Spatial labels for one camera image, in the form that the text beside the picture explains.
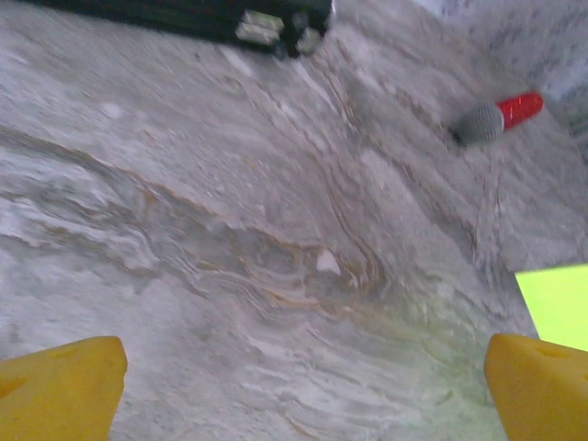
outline marble surface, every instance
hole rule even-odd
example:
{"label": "marble surface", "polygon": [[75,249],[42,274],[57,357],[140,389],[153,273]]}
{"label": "marble surface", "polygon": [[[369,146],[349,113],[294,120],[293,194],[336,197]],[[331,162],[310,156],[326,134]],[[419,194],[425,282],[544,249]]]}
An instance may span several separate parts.
{"label": "marble surface", "polygon": [[588,260],[586,169],[549,112],[408,0],[342,1],[308,60],[4,1],[0,357],[119,335],[111,441],[505,439],[489,337],[513,271]]}
{"label": "marble surface", "polygon": [[588,161],[587,0],[414,1],[541,90]]}

